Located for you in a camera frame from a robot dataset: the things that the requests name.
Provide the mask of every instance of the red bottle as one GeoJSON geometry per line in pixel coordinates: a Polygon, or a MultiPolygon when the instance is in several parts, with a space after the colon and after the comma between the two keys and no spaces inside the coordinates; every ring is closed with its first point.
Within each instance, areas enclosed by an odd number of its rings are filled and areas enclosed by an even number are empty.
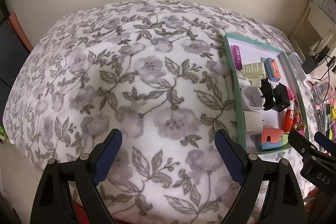
{"type": "Polygon", "coordinates": [[[286,111],[282,130],[285,133],[289,133],[292,129],[293,122],[294,122],[294,102],[291,101],[291,105],[287,108],[287,111],[286,111]]]}

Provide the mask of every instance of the metal screw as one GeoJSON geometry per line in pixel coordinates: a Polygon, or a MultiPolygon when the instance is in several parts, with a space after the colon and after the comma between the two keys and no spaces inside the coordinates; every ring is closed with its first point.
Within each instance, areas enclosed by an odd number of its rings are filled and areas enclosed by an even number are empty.
{"type": "Polygon", "coordinates": [[[287,159],[281,159],[281,163],[284,165],[288,165],[289,161],[287,159]]]}
{"type": "Polygon", "coordinates": [[[55,159],[54,158],[50,158],[50,159],[48,159],[48,164],[53,164],[54,162],[55,162],[55,159]]]}
{"type": "Polygon", "coordinates": [[[258,156],[256,154],[253,154],[253,153],[249,154],[249,159],[250,160],[256,160],[257,158],[258,158],[258,156]]]}
{"type": "Polygon", "coordinates": [[[87,160],[89,158],[89,154],[87,154],[87,153],[81,154],[81,156],[79,158],[81,160],[87,160]]]}

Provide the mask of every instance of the floral bedspread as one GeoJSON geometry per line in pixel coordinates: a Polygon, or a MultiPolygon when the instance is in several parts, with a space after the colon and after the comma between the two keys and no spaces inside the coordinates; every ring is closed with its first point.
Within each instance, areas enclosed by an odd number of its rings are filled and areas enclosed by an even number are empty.
{"type": "MultiPolygon", "coordinates": [[[[41,170],[50,157],[64,162],[89,153],[119,128],[122,148],[98,186],[115,218],[218,224],[240,188],[214,146],[218,128],[236,138],[225,32],[293,51],[276,28],[195,3],[127,1],[66,15],[34,48],[15,81],[3,118],[9,138],[41,170]]],[[[310,89],[299,86],[313,134],[310,89]]],[[[299,174],[295,150],[262,156],[283,157],[306,195],[312,185],[299,174]]],[[[266,188],[264,183],[251,223],[266,188]]]]}

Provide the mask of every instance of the white floor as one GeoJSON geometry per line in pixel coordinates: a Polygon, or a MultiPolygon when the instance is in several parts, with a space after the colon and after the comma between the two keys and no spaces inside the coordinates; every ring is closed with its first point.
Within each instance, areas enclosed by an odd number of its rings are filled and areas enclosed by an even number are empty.
{"type": "Polygon", "coordinates": [[[0,145],[0,170],[3,189],[9,193],[12,206],[22,224],[29,224],[42,174],[9,142],[0,145]]]}

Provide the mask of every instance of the purple marker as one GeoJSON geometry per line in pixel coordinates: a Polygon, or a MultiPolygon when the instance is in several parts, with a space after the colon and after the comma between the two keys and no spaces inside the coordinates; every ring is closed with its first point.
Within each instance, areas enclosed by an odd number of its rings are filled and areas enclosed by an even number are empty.
{"type": "Polygon", "coordinates": [[[242,70],[243,66],[242,66],[242,59],[240,57],[239,47],[237,45],[232,45],[231,51],[236,70],[242,70]]]}

